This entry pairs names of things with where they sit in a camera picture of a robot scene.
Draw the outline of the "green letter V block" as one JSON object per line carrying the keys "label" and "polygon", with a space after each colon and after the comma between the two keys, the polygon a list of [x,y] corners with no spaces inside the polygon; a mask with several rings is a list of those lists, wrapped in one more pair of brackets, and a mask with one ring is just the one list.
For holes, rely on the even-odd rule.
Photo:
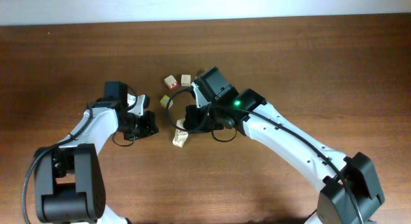
{"label": "green letter V block", "polygon": [[179,119],[177,121],[177,126],[181,129],[184,129],[184,121],[185,121],[185,119]]}

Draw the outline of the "blue letter D block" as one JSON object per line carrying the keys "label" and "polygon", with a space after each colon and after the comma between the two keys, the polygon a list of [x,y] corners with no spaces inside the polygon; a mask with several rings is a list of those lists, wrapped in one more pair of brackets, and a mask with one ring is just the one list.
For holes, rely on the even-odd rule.
{"label": "blue letter D block", "polygon": [[179,139],[179,138],[175,137],[173,139],[172,143],[173,143],[174,146],[178,146],[178,147],[182,148],[184,143],[186,142],[186,140],[187,140],[186,138]]}

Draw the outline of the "red number 6 block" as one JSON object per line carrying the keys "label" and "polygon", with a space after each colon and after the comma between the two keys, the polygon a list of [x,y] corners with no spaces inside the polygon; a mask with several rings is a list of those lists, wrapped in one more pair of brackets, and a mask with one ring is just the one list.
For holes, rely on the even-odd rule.
{"label": "red number 6 block", "polygon": [[179,129],[176,129],[175,131],[175,139],[176,140],[183,140],[188,138],[188,133]]}

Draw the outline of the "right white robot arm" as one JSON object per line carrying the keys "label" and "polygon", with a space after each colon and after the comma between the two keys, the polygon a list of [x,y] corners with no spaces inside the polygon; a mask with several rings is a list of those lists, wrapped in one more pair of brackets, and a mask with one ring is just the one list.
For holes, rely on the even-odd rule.
{"label": "right white robot arm", "polygon": [[238,92],[217,67],[189,87],[196,103],[186,108],[192,133],[233,128],[265,145],[295,168],[318,192],[307,223],[371,223],[385,197],[372,160],[334,150],[296,127],[252,89]]}

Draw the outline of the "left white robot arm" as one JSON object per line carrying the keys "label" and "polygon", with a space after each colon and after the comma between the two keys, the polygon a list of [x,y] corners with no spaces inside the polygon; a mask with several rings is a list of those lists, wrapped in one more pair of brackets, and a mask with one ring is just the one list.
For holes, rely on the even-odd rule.
{"label": "left white robot arm", "polygon": [[42,223],[129,223],[106,202],[98,154],[123,134],[127,146],[158,133],[150,98],[123,82],[107,82],[68,135],[39,148],[26,174],[35,179],[35,210]]}

